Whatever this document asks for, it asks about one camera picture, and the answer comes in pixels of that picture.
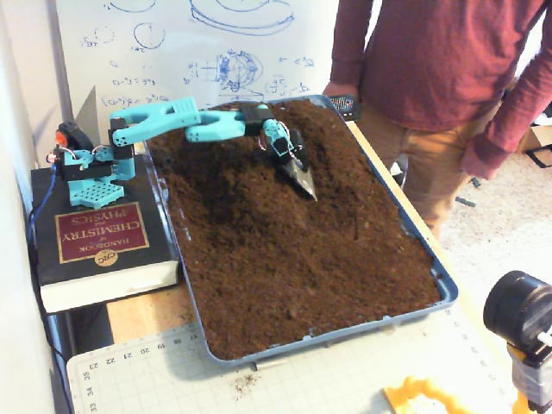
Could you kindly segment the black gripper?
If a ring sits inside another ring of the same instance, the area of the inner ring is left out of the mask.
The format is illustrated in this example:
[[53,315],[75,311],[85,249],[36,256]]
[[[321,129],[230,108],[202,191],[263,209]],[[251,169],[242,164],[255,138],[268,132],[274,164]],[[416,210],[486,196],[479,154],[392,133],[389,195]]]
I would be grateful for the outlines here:
[[311,172],[302,170],[309,168],[309,161],[300,133],[296,129],[287,132],[282,128],[266,128],[266,136],[286,174],[317,200]]

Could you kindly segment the person's left hand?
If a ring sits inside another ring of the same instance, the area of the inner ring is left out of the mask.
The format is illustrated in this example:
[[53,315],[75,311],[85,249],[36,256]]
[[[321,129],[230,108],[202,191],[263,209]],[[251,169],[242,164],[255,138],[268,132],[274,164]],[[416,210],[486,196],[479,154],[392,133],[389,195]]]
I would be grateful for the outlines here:
[[495,175],[501,164],[489,164],[484,162],[476,154],[474,145],[470,142],[461,159],[461,170],[470,177],[490,180]]

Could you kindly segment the person's right hand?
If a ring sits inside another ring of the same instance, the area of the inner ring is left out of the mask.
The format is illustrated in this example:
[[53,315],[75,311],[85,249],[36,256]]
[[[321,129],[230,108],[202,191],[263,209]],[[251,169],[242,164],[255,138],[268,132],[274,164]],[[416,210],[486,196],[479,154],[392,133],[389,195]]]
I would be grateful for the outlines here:
[[358,87],[356,85],[338,84],[336,82],[328,82],[323,90],[324,96],[351,96],[355,100],[359,99]]

